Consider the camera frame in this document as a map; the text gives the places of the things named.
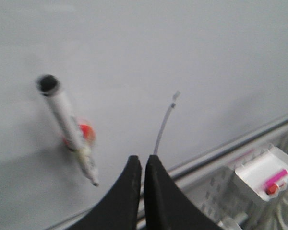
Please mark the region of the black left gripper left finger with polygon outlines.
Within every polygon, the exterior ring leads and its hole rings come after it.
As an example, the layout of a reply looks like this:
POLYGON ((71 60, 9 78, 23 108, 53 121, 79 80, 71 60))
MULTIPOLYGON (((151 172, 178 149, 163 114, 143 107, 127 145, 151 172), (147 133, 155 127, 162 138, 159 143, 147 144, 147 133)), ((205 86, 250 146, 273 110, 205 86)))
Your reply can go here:
POLYGON ((131 155, 115 184, 101 201, 70 230, 135 230, 141 190, 142 167, 131 155))

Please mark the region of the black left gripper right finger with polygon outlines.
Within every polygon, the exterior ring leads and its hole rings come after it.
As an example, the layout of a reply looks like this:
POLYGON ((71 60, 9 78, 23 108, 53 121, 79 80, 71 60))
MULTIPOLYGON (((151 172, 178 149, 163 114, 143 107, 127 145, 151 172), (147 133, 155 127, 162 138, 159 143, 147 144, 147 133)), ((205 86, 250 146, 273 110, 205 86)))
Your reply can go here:
POLYGON ((144 211, 148 230, 222 229, 176 186, 157 155, 149 156, 145 168, 144 211))

